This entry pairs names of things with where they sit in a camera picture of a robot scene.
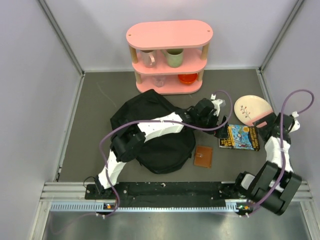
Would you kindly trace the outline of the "black student backpack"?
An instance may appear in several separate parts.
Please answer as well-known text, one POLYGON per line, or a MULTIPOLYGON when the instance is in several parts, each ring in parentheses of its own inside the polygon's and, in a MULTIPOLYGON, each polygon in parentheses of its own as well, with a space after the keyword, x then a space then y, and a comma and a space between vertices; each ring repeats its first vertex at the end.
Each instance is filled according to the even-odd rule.
MULTIPOLYGON (((167 116, 179 107, 151 89, 125 102, 110 118, 114 130, 125 123, 167 116)), ((184 127, 179 133, 166 134, 147 141, 136 160, 154 174, 169 174, 182 168, 196 145, 194 131, 184 127)))

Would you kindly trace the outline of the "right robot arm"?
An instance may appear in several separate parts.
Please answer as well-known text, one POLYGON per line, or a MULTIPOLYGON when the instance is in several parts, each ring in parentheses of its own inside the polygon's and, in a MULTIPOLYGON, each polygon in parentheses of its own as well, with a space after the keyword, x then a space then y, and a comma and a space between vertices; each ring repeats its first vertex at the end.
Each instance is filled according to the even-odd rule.
POLYGON ((264 141, 266 162, 256 175, 247 171, 240 173, 233 185, 237 197, 246 198, 278 216, 288 208, 302 183, 289 157, 289 134, 300 128, 296 117, 294 113, 284 114, 281 122, 281 114, 272 112, 253 123, 264 141))

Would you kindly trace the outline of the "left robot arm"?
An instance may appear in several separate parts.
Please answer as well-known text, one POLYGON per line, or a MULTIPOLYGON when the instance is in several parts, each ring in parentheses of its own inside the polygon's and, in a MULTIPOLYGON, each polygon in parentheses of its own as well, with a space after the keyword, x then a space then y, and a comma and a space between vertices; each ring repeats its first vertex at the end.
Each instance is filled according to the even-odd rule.
POLYGON ((192 155, 194 130, 227 138, 227 118, 218 124, 224 100, 212 95, 188 109, 178 109, 153 120, 133 121, 118 127, 111 137, 106 164, 95 179, 96 192, 109 198, 126 163, 136 159, 154 174, 178 171, 192 155))

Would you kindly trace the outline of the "black yellow treehouse book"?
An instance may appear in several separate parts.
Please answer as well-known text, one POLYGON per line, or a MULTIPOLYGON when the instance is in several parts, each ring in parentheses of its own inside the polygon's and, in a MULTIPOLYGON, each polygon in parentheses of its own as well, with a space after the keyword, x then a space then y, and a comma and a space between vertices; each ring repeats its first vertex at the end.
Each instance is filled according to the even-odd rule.
POLYGON ((228 138, 218 140, 218 147, 224 149, 259 151, 258 130, 254 126, 229 124, 228 138))

